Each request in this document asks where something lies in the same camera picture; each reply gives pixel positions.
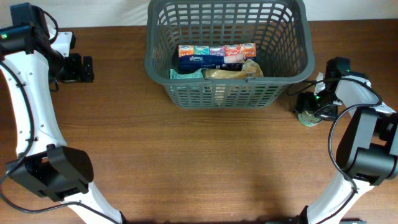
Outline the small tin can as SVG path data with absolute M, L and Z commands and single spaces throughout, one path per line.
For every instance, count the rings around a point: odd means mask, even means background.
M 322 119 L 315 117 L 313 114 L 308 114 L 306 111 L 299 113 L 297 118 L 306 127 L 316 126 L 322 121 Z

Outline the tan vacuum food pouch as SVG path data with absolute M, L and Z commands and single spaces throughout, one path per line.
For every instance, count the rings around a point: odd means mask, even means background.
M 243 63 L 241 71 L 208 68 L 202 70 L 202 74 L 205 79 L 247 79 L 264 76 L 260 66 L 252 59 L 247 59 Z

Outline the Kleenex tissue multipack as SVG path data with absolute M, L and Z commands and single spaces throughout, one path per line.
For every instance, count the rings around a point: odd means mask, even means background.
M 256 61 L 255 43 L 233 45 L 179 45 L 178 65 L 183 71 L 214 68 L 240 70 L 247 59 Z

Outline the teal snack packet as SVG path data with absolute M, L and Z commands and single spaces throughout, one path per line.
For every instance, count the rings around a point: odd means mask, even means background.
M 194 71 L 193 73 L 178 73 L 176 70 L 171 69 L 170 70 L 170 79 L 171 80 L 185 80 L 185 79 L 194 79 L 194 78 L 203 78 L 203 74 L 200 69 Z M 186 91 L 187 88 L 185 86 L 177 86 L 177 87 L 169 87 L 169 90 L 172 93 L 175 93 L 177 91 Z

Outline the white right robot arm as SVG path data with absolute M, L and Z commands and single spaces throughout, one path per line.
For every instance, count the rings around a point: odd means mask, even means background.
M 397 112 L 342 57 L 327 61 L 326 72 L 296 95 L 294 112 L 303 125 L 332 122 L 328 153 L 336 168 L 325 191 L 296 223 L 342 223 L 365 193 L 397 177 Z

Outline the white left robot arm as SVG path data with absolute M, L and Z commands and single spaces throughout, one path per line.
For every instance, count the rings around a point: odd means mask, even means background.
M 93 59 L 73 51 L 76 38 L 28 2 L 11 6 L 12 26 L 1 30 L 1 72 L 7 81 L 17 129 L 17 159 L 5 178 L 55 208 L 69 207 L 86 223 L 125 223 L 94 183 L 88 154 L 68 147 L 58 127 L 51 92 L 59 83 L 91 83 Z

